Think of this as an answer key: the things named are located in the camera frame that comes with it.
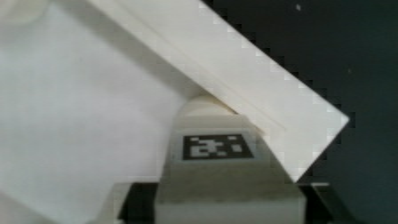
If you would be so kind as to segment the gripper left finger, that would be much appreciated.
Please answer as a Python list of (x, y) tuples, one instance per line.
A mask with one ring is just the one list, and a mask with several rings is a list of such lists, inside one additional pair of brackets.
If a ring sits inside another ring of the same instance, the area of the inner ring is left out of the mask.
[(100, 224), (155, 224), (158, 183), (117, 183), (100, 212)]

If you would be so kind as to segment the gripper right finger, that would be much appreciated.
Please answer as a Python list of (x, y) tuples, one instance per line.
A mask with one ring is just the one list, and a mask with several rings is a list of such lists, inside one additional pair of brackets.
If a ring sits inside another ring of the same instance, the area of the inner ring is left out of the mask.
[(356, 224), (356, 218), (329, 183), (300, 183), (308, 199), (306, 224)]

